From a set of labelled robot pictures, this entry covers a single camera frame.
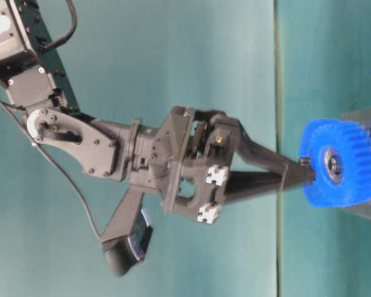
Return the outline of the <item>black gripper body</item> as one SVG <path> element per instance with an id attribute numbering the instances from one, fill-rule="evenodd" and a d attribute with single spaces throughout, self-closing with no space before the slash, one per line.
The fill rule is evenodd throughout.
<path id="1" fill-rule="evenodd" d="M 143 195 L 158 193 L 166 213 L 212 224 L 226 202 L 226 190 L 244 135 L 239 120 L 217 110 L 175 106 L 159 128 L 134 121 L 123 128 L 123 176 L 129 188 L 124 215 L 134 222 Z"/>

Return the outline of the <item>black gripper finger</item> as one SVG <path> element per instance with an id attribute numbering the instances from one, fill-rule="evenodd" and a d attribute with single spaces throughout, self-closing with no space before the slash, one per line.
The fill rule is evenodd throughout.
<path id="1" fill-rule="evenodd" d="M 259 194 L 280 188 L 282 176 L 261 171 L 231 171 L 226 182 L 224 205 L 251 199 Z"/>
<path id="2" fill-rule="evenodd" d="M 262 171 L 231 171 L 230 186 L 299 186 L 315 179 L 310 166 L 301 165 L 251 140 L 237 119 L 231 120 L 234 130 L 229 146 L 246 164 Z"/>

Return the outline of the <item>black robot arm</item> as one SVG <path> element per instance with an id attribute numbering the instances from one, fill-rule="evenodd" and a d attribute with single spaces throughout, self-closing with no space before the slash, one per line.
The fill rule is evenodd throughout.
<path id="1" fill-rule="evenodd" d="M 167 213 L 213 222 L 222 205 L 314 180 L 309 166 L 253 142 L 217 110 L 175 106 L 163 124 L 130 126 L 81 112 L 36 1 L 0 1 L 0 84 L 27 135 L 73 156 L 89 176 L 159 193 Z"/>

